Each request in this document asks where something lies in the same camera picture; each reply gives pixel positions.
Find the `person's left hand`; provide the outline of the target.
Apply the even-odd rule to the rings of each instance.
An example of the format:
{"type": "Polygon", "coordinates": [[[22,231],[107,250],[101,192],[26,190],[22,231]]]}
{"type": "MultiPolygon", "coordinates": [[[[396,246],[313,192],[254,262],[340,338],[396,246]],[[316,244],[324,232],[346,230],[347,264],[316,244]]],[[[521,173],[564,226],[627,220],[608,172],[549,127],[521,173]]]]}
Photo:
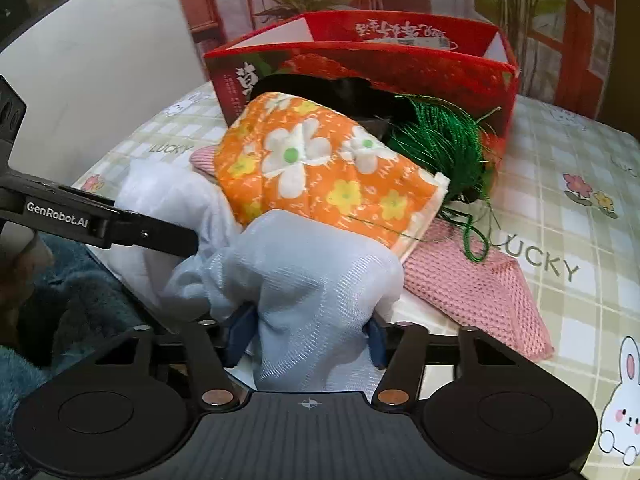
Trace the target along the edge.
{"type": "Polygon", "coordinates": [[[53,263],[39,233],[26,226],[1,222],[1,312],[21,307],[30,297],[36,278],[53,263]]]}

